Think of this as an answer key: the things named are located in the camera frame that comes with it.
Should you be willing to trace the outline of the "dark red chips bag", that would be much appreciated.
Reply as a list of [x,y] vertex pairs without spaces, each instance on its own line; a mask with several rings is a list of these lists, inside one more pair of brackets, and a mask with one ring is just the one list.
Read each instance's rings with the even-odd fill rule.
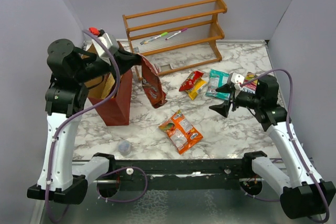
[[167,103],[166,93],[162,89],[161,80],[156,69],[146,59],[140,55],[142,88],[153,108],[157,109]]

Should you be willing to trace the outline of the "brown and red paper bag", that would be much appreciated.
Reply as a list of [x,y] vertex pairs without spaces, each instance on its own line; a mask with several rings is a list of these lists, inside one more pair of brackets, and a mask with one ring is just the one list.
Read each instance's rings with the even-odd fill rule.
[[[106,126],[125,126],[129,124],[132,79],[132,71],[128,70],[121,76],[117,92],[111,96],[110,100],[96,107],[96,112]],[[110,73],[87,81],[85,85],[89,89],[88,99],[91,104],[96,105],[111,95],[115,84],[115,77]]]

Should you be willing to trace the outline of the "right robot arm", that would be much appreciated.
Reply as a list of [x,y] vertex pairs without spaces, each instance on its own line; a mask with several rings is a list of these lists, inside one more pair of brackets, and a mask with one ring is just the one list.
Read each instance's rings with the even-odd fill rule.
[[244,154],[241,171],[246,177],[260,176],[279,196],[281,207],[290,219],[325,215],[335,196],[333,182],[325,181],[316,171],[298,141],[287,110],[278,104],[279,84],[271,75],[256,79],[254,93],[243,90],[244,77],[237,73],[228,76],[217,92],[229,98],[210,109],[224,117],[237,108],[254,110],[254,117],[274,142],[286,172],[282,172],[262,151]]

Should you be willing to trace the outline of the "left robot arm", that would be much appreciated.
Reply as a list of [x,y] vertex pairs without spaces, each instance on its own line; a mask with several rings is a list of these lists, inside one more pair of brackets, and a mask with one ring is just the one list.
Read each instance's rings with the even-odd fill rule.
[[37,184],[28,188],[27,197],[78,205],[94,180],[100,176],[110,179],[116,172],[114,156],[104,153],[94,154],[79,168],[72,166],[77,129],[86,112],[84,105],[89,94],[85,83],[108,73],[124,74],[132,66],[139,65],[141,57],[113,42],[109,52],[118,66],[116,70],[111,60],[104,61],[96,53],[86,52],[68,39],[52,42],[47,52],[47,65],[52,71],[45,95],[47,145],[40,177]]

